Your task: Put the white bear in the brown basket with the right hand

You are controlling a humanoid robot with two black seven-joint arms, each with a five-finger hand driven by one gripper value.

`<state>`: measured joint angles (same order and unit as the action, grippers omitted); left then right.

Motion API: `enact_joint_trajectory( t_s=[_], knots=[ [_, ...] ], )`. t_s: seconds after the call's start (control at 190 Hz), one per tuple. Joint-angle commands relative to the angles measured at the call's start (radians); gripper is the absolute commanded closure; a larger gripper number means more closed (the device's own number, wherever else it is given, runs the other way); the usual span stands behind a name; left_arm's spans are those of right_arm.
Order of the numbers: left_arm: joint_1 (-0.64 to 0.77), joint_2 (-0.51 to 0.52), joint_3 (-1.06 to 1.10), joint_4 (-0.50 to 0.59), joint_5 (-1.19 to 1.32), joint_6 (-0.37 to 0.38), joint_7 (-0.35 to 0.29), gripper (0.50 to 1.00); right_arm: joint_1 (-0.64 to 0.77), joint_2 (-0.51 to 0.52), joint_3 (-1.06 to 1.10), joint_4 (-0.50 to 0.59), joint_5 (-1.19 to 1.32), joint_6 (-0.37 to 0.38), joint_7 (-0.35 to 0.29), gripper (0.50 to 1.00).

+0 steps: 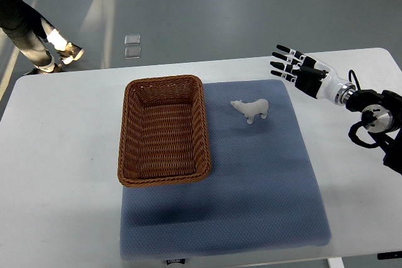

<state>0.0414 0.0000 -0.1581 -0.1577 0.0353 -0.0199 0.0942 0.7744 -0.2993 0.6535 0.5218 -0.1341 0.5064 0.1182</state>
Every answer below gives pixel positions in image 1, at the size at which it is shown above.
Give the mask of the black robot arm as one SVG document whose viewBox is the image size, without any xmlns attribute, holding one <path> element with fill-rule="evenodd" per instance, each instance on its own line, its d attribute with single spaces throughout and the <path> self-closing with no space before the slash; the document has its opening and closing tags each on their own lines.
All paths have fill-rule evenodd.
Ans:
<svg viewBox="0 0 402 268">
<path fill-rule="evenodd" d="M 363 90 L 353 70 L 348 77 L 355 80 L 357 90 L 349 94 L 345 106 L 351 112 L 360 112 L 361 120 L 352 125 L 348 136 L 358 146 L 374 149 L 380 147 L 385 155 L 383 164 L 401 173 L 401 96 L 390 90 L 380 94 L 374 90 Z M 365 128 L 374 142 L 362 141 L 357 132 Z"/>
</svg>

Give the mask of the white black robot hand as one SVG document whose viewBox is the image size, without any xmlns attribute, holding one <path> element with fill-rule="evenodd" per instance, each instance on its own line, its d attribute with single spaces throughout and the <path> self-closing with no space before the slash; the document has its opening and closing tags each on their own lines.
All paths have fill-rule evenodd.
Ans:
<svg viewBox="0 0 402 268">
<path fill-rule="evenodd" d="M 340 78 L 337 71 L 323 61 L 287 46 L 277 45 L 272 52 L 271 74 L 292 83 L 295 88 L 314 99 L 327 99 L 335 105 L 345 105 L 357 87 Z"/>
</svg>

